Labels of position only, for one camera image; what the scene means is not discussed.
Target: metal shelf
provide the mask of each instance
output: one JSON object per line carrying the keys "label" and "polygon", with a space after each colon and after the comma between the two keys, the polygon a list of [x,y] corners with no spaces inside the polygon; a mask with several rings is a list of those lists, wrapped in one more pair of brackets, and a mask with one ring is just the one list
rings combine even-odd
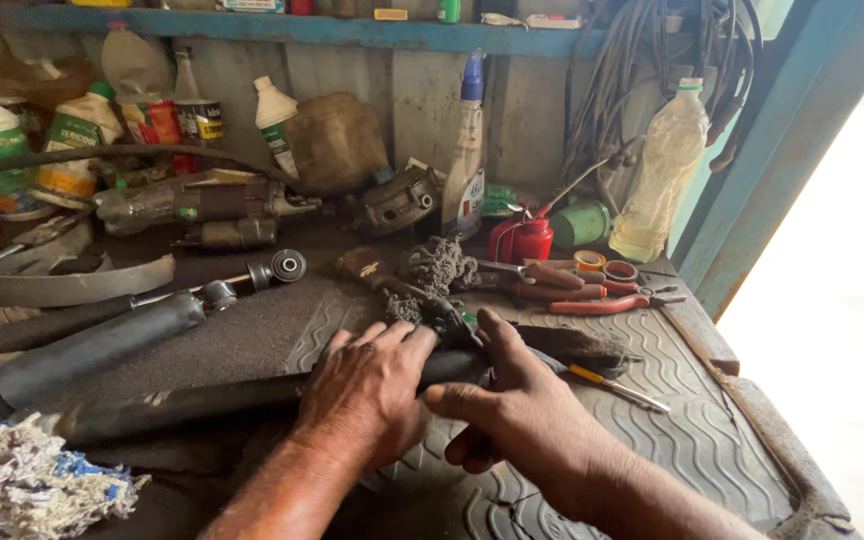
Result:
{"label": "metal shelf", "polygon": [[[453,53],[470,52],[482,47],[486,53],[493,55],[546,58],[570,57],[579,37],[578,30],[526,31],[522,27],[484,24],[343,20],[324,16],[231,11],[22,6],[0,2],[0,21],[6,28],[14,29],[104,34],[112,14],[121,14],[130,30],[145,36]],[[607,30],[593,30],[582,46],[580,55],[594,56],[605,42],[607,33]],[[691,40],[691,35],[670,35],[670,45],[673,41],[686,44],[686,41]]]}

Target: screwdriver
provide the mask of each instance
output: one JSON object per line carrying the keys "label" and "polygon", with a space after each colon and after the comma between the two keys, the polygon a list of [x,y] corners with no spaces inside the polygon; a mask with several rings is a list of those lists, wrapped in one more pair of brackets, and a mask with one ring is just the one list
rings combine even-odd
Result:
{"label": "screwdriver", "polygon": [[669,408],[669,405],[662,403],[662,402],[658,402],[655,399],[652,399],[652,398],[646,396],[645,394],[641,394],[641,393],[633,390],[632,388],[629,388],[628,386],[623,386],[623,385],[619,384],[618,382],[615,382],[614,380],[609,380],[605,376],[602,376],[601,374],[597,374],[593,371],[589,371],[588,369],[586,369],[582,366],[572,364],[572,365],[568,366],[568,371],[571,371],[572,373],[578,375],[579,377],[581,377],[583,379],[587,379],[589,381],[592,381],[593,383],[597,383],[597,384],[602,385],[604,387],[611,388],[612,390],[615,391],[615,393],[620,394],[626,398],[630,398],[630,399],[637,401],[637,402],[642,402],[642,403],[646,404],[647,406],[649,406],[649,408],[651,408],[657,412],[668,413],[669,411],[672,411],[672,409]]}

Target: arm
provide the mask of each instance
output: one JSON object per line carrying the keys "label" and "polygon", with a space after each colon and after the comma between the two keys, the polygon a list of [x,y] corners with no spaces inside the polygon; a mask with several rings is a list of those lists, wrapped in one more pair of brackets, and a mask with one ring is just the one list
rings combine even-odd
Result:
{"label": "arm", "polygon": [[425,434],[416,389],[435,343],[431,329],[402,321],[357,339],[336,332],[294,429],[202,538],[322,536],[363,471],[395,462]]}
{"label": "arm", "polygon": [[494,391],[455,383],[422,394],[432,412],[469,423],[445,449],[449,463],[480,474],[509,460],[555,510],[613,538],[764,538],[623,446],[496,313],[478,320]]}

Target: pliers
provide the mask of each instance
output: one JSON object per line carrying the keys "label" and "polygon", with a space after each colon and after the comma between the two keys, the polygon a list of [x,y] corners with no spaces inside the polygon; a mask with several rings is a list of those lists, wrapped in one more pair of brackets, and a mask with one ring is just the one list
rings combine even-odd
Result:
{"label": "pliers", "polygon": [[611,315],[613,313],[622,313],[632,308],[659,307],[686,301],[685,296],[659,296],[663,292],[679,290],[678,285],[662,285],[655,289],[639,286],[635,283],[628,283],[628,286],[635,287],[635,294],[630,294],[617,300],[553,301],[549,303],[549,313]]}

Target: blue door frame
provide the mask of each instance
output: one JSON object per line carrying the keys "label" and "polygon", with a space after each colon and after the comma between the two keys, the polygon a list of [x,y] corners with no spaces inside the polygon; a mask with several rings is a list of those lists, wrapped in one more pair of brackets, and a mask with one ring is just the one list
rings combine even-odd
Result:
{"label": "blue door frame", "polygon": [[[750,95],[735,160],[709,180],[672,256],[715,321],[864,94],[864,0],[811,3],[800,27],[788,29],[797,36],[774,81],[753,86],[764,97],[760,109],[749,110]],[[793,12],[786,25],[795,24]]]}

